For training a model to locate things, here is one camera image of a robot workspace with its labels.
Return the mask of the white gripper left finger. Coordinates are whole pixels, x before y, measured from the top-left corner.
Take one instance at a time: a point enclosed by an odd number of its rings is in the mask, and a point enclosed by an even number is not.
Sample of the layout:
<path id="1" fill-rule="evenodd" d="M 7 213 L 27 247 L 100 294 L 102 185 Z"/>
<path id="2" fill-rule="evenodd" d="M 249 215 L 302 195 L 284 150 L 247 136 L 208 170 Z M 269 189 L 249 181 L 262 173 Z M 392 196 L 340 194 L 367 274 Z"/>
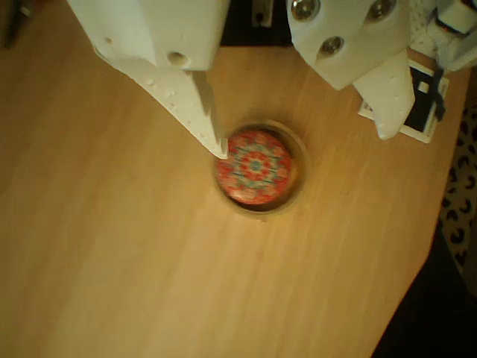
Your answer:
<path id="1" fill-rule="evenodd" d="M 218 128 L 212 67 L 228 1 L 70 1 L 96 54 L 133 79 L 203 147 L 227 158 Z"/>

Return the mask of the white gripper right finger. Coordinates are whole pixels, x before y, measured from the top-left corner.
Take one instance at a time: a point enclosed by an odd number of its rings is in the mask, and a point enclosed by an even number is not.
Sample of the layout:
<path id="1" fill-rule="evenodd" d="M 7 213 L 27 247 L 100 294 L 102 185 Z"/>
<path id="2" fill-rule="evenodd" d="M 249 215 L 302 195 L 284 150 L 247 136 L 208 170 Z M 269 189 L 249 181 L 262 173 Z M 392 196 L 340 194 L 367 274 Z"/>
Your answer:
<path id="1" fill-rule="evenodd" d="M 380 139 L 395 136 L 414 104 L 408 1 L 287 1 L 291 41 L 329 85 L 353 85 Z"/>

